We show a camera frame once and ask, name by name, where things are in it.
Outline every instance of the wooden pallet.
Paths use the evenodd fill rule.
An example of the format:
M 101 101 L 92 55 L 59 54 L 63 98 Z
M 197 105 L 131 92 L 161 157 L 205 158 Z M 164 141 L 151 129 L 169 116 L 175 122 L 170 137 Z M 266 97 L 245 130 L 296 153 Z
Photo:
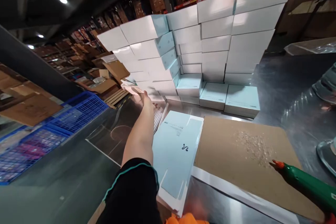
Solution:
M 110 97 L 106 98 L 104 102 L 111 108 L 119 108 L 127 99 L 131 97 L 130 93 L 127 90 L 119 89 Z

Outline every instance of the plastic wrap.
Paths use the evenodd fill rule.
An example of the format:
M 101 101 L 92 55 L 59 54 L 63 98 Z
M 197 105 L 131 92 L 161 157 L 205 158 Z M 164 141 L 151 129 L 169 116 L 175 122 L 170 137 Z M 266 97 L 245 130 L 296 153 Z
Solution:
M 292 43 L 285 50 L 290 55 L 336 53 L 336 37 Z

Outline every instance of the ceiling light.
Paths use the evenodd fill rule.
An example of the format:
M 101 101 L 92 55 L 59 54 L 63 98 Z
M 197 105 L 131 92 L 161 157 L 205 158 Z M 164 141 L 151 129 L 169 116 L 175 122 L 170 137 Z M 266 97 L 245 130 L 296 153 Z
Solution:
M 61 3 L 63 4 L 67 4 L 68 3 L 68 0 L 59 0 Z

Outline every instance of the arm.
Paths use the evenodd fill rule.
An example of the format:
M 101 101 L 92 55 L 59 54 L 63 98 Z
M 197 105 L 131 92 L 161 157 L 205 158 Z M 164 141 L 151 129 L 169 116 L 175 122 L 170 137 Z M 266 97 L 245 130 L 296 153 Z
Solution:
M 128 136 L 121 167 L 132 158 L 143 158 L 153 165 L 154 106 L 145 91 L 143 108 Z

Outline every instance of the black logo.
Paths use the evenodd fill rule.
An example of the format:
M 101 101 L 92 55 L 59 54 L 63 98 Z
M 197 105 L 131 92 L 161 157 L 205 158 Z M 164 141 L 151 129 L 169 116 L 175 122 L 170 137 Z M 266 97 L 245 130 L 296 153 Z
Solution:
M 185 151 L 188 151 L 188 146 L 184 146 L 184 144 L 183 144 L 182 149 L 185 149 Z

